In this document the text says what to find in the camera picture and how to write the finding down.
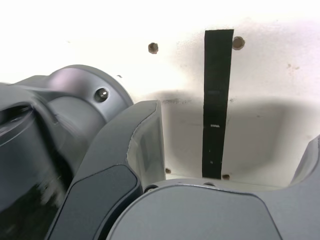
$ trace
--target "screw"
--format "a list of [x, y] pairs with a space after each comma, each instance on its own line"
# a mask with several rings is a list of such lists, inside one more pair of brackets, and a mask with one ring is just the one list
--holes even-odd
[[100, 88], [95, 92], [94, 99], [98, 103], [102, 103], [105, 100], [107, 100], [108, 96], [109, 96], [108, 91], [106, 89], [104, 89], [104, 88]]

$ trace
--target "black panel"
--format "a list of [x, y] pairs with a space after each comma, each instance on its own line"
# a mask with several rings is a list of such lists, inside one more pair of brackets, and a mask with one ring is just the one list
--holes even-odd
[[205, 31], [202, 176], [221, 178], [234, 30]]
[[140, 182], [125, 165], [80, 180], [71, 187], [49, 239], [103, 239], [120, 213], [141, 194]]

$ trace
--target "white wall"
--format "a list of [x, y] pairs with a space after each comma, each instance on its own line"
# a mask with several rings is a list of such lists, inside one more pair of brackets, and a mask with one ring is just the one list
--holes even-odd
[[[116, 77], [135, 102], [163, 101], [166, 165], [201, 176], [205, 30], [234, 29], [222, 173], [287, 185], [320, 134], [314, 1], [2, 1], [0, 81], [72, 64]], [[159, 45], [158, 54], [148, 44]]]

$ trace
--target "black tape strip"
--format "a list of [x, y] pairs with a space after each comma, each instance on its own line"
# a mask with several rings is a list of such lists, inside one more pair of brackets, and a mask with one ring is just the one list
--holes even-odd
[[202, 177], [221, 179], [234, 30], [204, 36]]

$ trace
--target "dark gray cover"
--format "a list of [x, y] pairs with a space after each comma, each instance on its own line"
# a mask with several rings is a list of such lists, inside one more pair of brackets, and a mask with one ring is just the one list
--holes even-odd
[[251, 194], [177, 185], [131, 204], [107, 240], [280, 240], [265, 204]]

